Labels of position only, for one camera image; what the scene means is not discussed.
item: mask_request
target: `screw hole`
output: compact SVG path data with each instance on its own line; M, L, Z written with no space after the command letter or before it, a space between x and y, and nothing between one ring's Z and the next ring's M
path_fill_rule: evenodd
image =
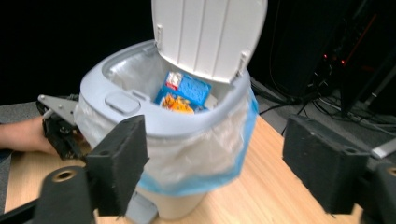
M76 175L76 171L65 170L65 171L62 171L62 172L58 173L57 175L55 175L52 178L52 181L53 182L64 182L66 180L73 178L73 176L75 176L75 175Z

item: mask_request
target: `trash can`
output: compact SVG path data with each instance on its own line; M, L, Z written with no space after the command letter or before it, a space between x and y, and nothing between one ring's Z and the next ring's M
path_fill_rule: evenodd
M136 191L160 217L175 219L241 171L258 113L247 66L267 1L151 4L155 40L122 49L87 73L74 116L92 147L120 121L145 116L149 161ZM182 114L153 102L170 71L211 86L207 110Z

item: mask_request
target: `black background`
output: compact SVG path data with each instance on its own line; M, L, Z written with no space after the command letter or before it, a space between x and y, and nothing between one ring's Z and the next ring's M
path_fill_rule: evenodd
M112 53L149 40L150 1L2 1L0 105L79 93Z

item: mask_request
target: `snack bag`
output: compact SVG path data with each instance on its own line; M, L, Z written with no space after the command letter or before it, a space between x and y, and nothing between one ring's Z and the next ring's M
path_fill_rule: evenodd
M211 86L181 72L168 72L154 103L179 113L206 110L205 101Z

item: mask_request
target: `wooden table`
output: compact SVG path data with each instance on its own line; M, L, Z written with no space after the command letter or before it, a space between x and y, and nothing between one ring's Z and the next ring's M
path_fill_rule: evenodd
M209 192L198 207L177 221L154 223L359 223L361 208L352 215L326 214L282 160L283 137L258 117L242 174L232 183ZM6 211L36 199L41 181L50 172L75 161L42 153L12 157ZM132 223L128 218L98 217L97 223Z

